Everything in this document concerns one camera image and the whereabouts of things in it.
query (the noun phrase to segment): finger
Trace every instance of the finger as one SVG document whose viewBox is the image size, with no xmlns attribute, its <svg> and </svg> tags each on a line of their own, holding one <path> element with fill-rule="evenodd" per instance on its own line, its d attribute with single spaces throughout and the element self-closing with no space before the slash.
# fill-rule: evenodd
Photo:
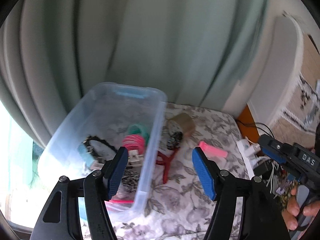
<svg viewBox="0 0 320 240">
<path fill-rule="evenodd" d="M 295 197 L 292 197 L 288 201 L 287 210 L 290 214 L 294 215 L 295 217 L 299 215 L 300 207 L 296 201 Z"/>
<path fill-rule="evenodd" d="M 282 211 L 282 217 L 284 219 L 285 225 L 289 230 L 296 230 L 298 227 L 298 222 L 296 218 L 290 214 L 286 209 Z"/>
<path fill-rule="evenodd" d="M 316 201 L 316 202 L 313 202 L 310 205 L 306 206 L 303 209 L 303 214 L 306 217 L 308 217 L 308 216 L 315 217 L 318 214 L 319 209 L 320 209 L 320 201 Z"/>
<path fill-rule="evenodd" d="M 295 186 L 292 190 L 291 190 L 291 195 L 295 196 L 297 193 L 297 186 Z"/>
</svg>

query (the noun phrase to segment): clear plastic container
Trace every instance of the clear plastic container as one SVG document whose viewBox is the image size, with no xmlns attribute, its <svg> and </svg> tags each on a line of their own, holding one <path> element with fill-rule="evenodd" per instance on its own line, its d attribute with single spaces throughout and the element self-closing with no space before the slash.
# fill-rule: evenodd
<svg viewBox="0 0 320 240">
<path fill-rule="evenodd" d="M 112 221 L 128 221 L 145 208 L 150 191 L 167 96 L 160 90 L 100 83 L 68 114 L 52 136 L 38 163 L 41 180 L 53 188 L 61 175 L 83 178 L 84 161 L 77 149 L 88 135 L 97 135 L 119 148 L 129 125 L 142 123 L 150 132 L 138 188 L 131 206 L 110 204 Z M 80 215 L 84 212 L 79 204 Z"/>
</svg>

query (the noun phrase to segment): floral bedsheet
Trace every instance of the floral bedsheet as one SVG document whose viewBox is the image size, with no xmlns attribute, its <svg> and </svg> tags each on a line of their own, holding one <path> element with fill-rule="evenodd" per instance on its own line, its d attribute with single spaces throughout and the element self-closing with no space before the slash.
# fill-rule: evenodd
<svg viewBox="0 0 320 240">
<path fill-rule="evenodd" d="M 195 106 L 168 103 L 165 118 L 181 112 L 188 113 L 196 124 L 193 135 L 184 140 L 172 161 L 169 181 L 163 185 L 163 166 L 156 165 L 152 189 L 144 213 L 128 223 L 112 221 L 119 240 L 183 239 L 202 240 L 208 228 L 215 202 L 203 192 L 191 160 L 192 150 L 203 140 L 228 152 L 226 169 L 239 178 L 248 179 L 242 157 L 236 146 L 241 138 L 238 126 L 231 115 Z M 163 128 L 160 150 L 169 155 L 166 142 L 169 138 Z M 241 220 L 242 199 L 238 198 L 230 239 L 236 239 Z M 84 239 L 90 239 L 90 231 L 82 226 Z"/>
</svg>

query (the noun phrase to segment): metal bolt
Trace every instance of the metal bolt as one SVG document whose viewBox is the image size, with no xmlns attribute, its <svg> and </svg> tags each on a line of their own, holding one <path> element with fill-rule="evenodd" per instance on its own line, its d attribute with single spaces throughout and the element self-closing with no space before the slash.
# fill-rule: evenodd
<svg viewBox="0 0 320 240">
<path fill-rule="evenodd" d="M 257 183 L 260 183 L 262 181 L 262 179 L 258 176 L 253 177 L 253 180 Z"/>
<path fill-rule="evenodd" d="M 222 171 L 220 171 L 220 174 L 221 174 L 221 176 L 226 177 L 229 175 L 229 171 L 222 170 Z"/>
<path fill-rule="evenodd" d="M 63 175 L 63 176 L 61 176 L 61 177 L 59 178 L 59 181 L 60 181 L 60 182 L 67 182 L 68 179 L 69 179 L 69 178 L 68 178 L 67 176 Z"/>
<path fill-rule="evenodd" d="M 93 176 L 95 176 L 95 177 L 98 177 L 98 176 L 100 176 L 101 175 L 101 171 L 100 170 L 96 170 L 96 171 L 94 171 L 93 173 L 92 173 L 92 175 Z"/>
</svg>

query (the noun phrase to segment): tape roll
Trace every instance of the tape roll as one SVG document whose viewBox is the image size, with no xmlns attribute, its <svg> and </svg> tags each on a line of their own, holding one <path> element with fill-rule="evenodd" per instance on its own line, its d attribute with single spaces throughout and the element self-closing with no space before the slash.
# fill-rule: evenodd
<svg viewBox="0 0 320 240">
<path fill-rule="evenodd" d="M 196 125 L 187 113 L 181 113 L 167 122 L 168 132 L 172 136 L 175 132 L 182 132 L 184 137 L 189 137 L 196 129 Z"/>
</svg>

